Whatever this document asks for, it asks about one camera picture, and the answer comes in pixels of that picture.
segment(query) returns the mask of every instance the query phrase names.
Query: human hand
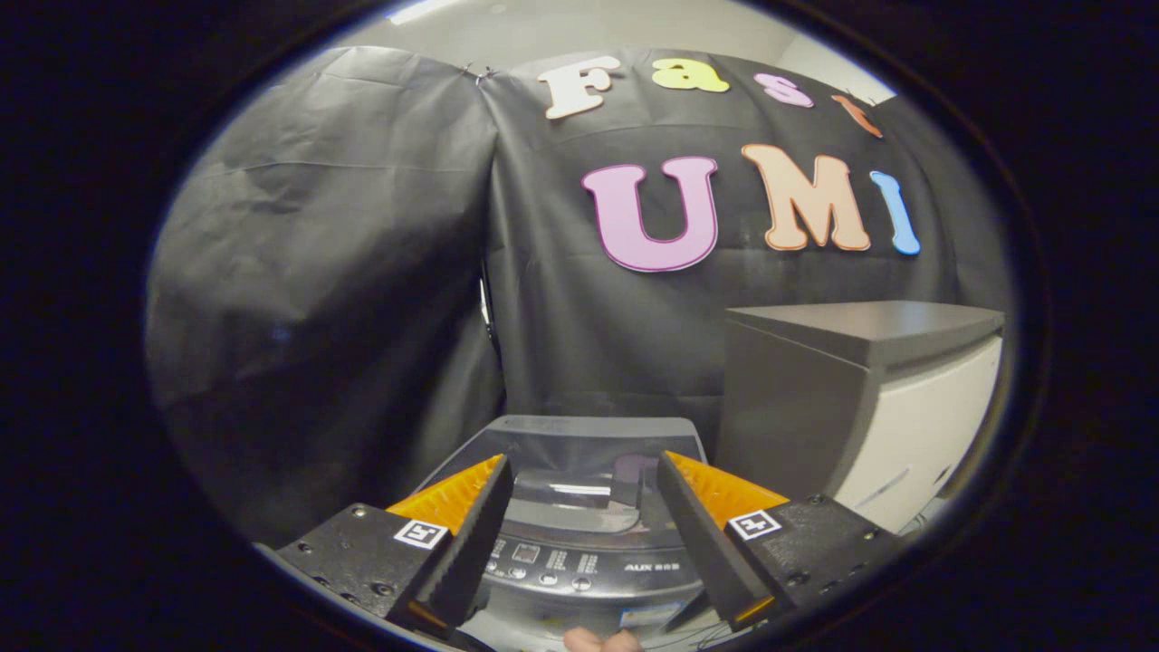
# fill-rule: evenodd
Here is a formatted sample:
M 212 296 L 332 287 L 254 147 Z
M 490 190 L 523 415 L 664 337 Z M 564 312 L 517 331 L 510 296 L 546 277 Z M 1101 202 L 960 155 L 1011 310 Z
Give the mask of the human hand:
M 640 639 L 626 629 L 604 640 L 584 628 L 573 628 L 563 635 L 563 645 L 569 652 L 643 652 Z

